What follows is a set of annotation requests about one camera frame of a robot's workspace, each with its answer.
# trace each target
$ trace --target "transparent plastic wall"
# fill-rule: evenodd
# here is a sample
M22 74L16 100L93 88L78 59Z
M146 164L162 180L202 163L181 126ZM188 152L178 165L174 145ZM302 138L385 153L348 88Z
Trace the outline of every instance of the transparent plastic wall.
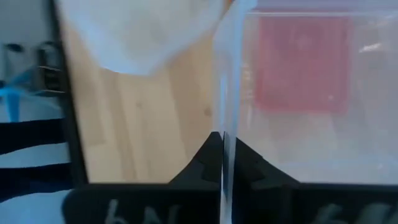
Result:
M398 184L398 2L235 1L215 54L229 156L237 136L301 182Z

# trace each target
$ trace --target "white wall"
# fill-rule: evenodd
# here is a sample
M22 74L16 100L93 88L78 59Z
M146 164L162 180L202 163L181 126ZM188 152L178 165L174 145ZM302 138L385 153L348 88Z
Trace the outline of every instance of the white wall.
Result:
M41 0L0 0L0 43L22 44L31 56L32 48L47 40L49 36L42 7ZM27 68L33 62L32 57L15 56L11 55L11 59L16 71ZM0 64L0 78L3 77L1 71L2 64ZM22 100L21 120L59 117L61 117L60 111ZM0 122L6 121L5 108L0 102ZM0 156L0 168L42 166L63 162L68 162L66 144L37 146ZM33 194L0 203L0 223L63 223L60 206L66 194L67 191Z

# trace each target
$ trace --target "wooden surface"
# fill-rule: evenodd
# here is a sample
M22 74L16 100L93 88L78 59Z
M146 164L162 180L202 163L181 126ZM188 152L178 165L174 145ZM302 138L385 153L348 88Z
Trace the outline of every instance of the wooden surface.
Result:
M170 181L211 131L211 35L135 77L97 66L65 20L62 33L90 182Z

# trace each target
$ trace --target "blue object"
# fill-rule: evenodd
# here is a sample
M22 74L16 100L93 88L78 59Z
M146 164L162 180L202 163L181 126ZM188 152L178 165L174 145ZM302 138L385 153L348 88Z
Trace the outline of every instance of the blue object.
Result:
M8 119L10 122L19 122L19 101L21 96L29 96L28 92L18 88L32 77L34 69L28 69L22 74L14 77L0 89L0 97L3 97L6 104Z

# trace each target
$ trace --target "white plastic sheet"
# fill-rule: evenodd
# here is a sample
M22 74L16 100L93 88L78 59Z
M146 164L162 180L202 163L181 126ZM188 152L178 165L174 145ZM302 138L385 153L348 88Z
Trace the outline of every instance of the white plastic sheet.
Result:
M223 0L60 0L92 57L119 73L148 75L213 27Z

